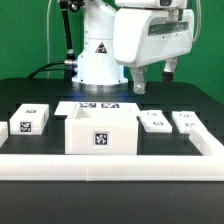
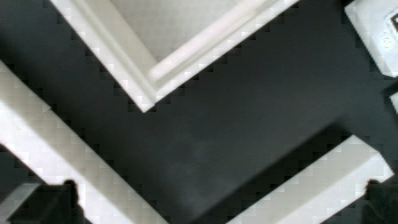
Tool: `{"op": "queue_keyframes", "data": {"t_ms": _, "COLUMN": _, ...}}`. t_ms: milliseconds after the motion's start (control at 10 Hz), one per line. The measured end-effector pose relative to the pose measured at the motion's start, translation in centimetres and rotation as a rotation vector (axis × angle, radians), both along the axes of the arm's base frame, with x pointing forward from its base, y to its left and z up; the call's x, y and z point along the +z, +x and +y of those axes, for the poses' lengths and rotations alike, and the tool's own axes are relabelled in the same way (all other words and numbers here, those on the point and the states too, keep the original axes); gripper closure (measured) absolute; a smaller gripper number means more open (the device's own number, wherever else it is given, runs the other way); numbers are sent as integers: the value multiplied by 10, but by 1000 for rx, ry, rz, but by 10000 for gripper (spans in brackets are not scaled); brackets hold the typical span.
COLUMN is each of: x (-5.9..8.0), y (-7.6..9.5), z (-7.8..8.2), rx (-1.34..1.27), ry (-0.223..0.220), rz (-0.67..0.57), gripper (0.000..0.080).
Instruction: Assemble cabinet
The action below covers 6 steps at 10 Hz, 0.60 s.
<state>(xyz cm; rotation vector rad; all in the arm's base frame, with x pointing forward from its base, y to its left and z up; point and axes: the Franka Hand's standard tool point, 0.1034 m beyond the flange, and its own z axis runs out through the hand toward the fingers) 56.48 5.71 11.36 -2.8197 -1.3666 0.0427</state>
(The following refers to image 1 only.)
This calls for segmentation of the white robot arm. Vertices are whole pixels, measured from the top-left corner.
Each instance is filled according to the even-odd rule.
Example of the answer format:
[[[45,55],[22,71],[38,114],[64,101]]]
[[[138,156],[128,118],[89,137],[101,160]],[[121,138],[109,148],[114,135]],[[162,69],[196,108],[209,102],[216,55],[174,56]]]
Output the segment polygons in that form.
[[[114,9],[103,0],[86,0],[84,48],[77,60],[75,87],[109,91],[128,84],[146,91],[147,66],[165,63],[162,81],[173,81],[179,57],[193,44],[194,13],[188,0],[115,0]]]

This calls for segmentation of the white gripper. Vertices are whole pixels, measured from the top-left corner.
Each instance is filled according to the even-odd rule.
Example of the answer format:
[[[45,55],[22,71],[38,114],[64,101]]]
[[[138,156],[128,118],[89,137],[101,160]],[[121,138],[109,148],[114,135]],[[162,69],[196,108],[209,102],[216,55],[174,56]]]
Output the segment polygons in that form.
[[[167,59],[162,81],[173,81],[179,63],[176,56],[190,52],[193,30],[194,14],[189,9],[183,11],[181,21],[169,21],[168,10],[121,8],[117,12],[114,57],[118,64],[131,67],[136,94],[146,92],[146,68],[141,66]]]

